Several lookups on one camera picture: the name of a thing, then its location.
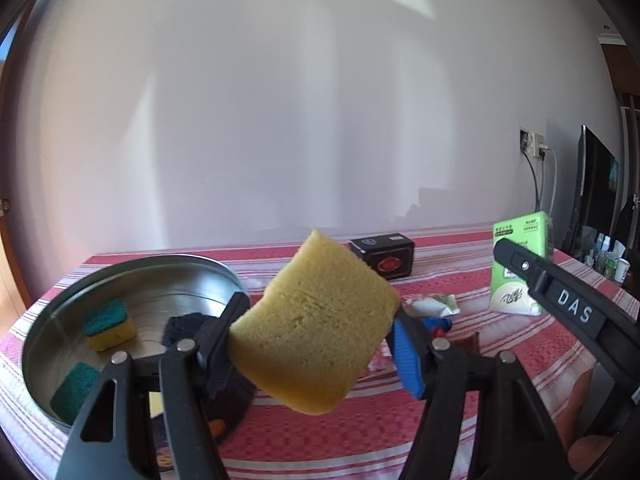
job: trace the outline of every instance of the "red oval logo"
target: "red oval logo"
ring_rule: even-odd
[[[378,264],[378,270],[380,272],[391,272],[392,270],[396,270],[398,267],[402,265],[402,261],[396,258],[395,256],[389,256],[385,258]]]

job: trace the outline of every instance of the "wall socket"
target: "wall socket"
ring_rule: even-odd
[[[530,158],[542,158],[540,157],[540,146],[543,144],[545,144],[544,135],[520,130],[520,149],[524,150]]]

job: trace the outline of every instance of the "black box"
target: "black box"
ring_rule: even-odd
[[[415,243],[400,233],[349,240],[349,249],[386,280],[411,275]]]

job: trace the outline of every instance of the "table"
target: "table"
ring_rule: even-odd
[[[487,309],[491,276],[491,226],[407,232],[416,242],[414,272],[394,286],[403,298],[436,292],[455,294],[461,313],[451,338],[480,334],[484,355],[511,349],[522,362],[553,418],[565,409],[576,379],[594,358],[555,319],[511,316]],[[296,252],[299,244],[226,247],[183,253],[227,263],[244,281],[252,301]],[[39,411],[20,371],[22,343],[38,313],[64,288],[105,266],[142,254],[102,254],[90,258],[40,298],[0,341],[0,426],[37,478],[51,480],[66,435]],[[556,251],[554,261],[611,298],[632,316],[640,303],[584,264]],[[305,480],[319,478],[395,480],[402,469],[423,403],[402,389],[393,363],[379,351],[369,371],[331,413],[293,412],[263,392],[238,430],[220,448],[231,478]],[[460,447],[452,478],[468,469],[477,403],[468,394]]]

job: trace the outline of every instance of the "paper cup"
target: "paper cup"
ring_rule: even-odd
[[[618,283],[624,283],[630,265],[631,264],[628,261],[620,258],[618,260],[618,266],[616,267],[616,273],[613,276],[613,280]]]

